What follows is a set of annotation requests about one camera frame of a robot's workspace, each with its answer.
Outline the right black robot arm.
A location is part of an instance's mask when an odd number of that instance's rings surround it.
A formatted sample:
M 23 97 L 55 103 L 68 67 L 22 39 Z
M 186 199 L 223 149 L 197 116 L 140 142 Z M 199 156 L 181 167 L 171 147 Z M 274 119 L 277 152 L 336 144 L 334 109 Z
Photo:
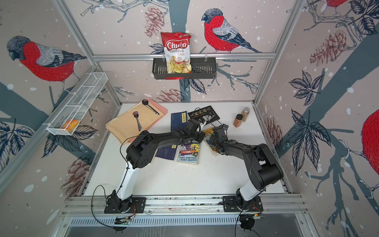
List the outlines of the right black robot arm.
M 219 154 L 232 156 L 244 161 L 249 181 L 236 192 L 239 207 L 244 207 L 284 176 L 283 170 L 267 144 L 246 145 L 228 139 L 223 126 L 214 127 L 208 144 Z

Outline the dark blue book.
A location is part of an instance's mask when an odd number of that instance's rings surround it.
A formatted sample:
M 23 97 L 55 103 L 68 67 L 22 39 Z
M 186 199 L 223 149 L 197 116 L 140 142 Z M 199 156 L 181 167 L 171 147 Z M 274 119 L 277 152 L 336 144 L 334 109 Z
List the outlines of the dark blue book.
M 170 145 L 166 147 L 159 148 L 156 152 L 157 158 L 166 159 L 169 161 L 174 161 L 177 152 L 177 145 Z

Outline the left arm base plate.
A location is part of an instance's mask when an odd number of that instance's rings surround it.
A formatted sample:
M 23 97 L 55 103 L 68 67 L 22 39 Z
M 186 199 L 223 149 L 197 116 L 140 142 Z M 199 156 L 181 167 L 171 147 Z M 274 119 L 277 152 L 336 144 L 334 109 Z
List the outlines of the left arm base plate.
M 145 209 L 146 198 L 129 197 L 121 200 L 118 196 L 108 198 L 105 214 L 119 214 L 119 213 L 143 213 Z

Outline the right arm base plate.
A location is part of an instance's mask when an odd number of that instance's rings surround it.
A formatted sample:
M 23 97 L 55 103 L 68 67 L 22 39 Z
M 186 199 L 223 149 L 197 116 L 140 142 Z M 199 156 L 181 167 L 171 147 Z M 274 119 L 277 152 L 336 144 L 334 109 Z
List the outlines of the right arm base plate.
M 250 201 L 245 201 L 239 196 L 223 196 L 219 204 L 223 206 L 224 212 L 262 212 L 264 210 L 259 196 Z

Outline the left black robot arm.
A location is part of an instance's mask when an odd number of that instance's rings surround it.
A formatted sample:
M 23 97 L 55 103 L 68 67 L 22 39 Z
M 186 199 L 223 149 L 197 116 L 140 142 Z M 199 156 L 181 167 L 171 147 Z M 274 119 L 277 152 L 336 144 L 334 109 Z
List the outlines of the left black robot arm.
M 152 162 L 156 150 L 171 145 L 183 145 L 190 141 L 202 142 L 205 133 L 202 132 L 206 125 L 204 119 L 199 121 L 191 119 L 181 129 L 168 133 L 149 133 L 142 131 L 140 135 L 127 147 L 126 155 L 122 156 L 126 161 L 124 177 L 119 186 L 106 197 L 106 214 L 126 213 L 132 207 L 132 193 L 139 172 Z

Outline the blue book yellow label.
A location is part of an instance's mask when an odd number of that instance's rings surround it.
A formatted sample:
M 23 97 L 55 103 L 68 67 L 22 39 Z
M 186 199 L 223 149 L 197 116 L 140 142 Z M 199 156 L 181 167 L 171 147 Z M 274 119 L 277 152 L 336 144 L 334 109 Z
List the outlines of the blue book yellow label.
M 185 127 L 188 123 L 187 111 L 171 114 L 171 131 L 177 131 Z

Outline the grey striped cloth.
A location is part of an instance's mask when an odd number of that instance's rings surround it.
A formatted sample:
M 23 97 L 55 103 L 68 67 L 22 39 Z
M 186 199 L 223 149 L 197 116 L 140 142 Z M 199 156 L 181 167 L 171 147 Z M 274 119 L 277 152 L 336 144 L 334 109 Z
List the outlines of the grey striped cloth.
M 214 142 L 214 139 L 212 137 L 209 137 L 207 139 L 207 144 L 209 145 L 209 147 L 211 148 L 211 150 L 216 151 L 215 142 Z

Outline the colourful treehouse book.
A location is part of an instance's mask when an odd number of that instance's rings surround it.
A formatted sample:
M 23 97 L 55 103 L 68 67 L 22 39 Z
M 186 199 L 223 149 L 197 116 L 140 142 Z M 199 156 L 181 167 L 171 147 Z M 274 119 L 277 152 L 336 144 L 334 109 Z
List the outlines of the colourful treehouse book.
M 179 147 L 177 162 L 198 165 L 200 145 L 201 143 L 194 140 L 181 145 Z

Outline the yellow orange treehouse book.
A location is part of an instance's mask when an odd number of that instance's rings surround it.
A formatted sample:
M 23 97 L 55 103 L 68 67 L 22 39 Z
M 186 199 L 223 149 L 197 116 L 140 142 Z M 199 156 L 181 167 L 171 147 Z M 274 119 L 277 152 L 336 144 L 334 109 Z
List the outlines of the yellow orange treehouse book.
M 203 131 L 203 133 L 205 134 L 203 140 L 206 142 L 208 148 L 209 148 L 210 151 L 211 151 L 211 154 L 212 154 L 214 157 L 218 156 L 219 153 L 218 153 L 216 147 L 210 144 L 211 137 L 213 136 L 213 128 L 205 129 L 205 130 Z

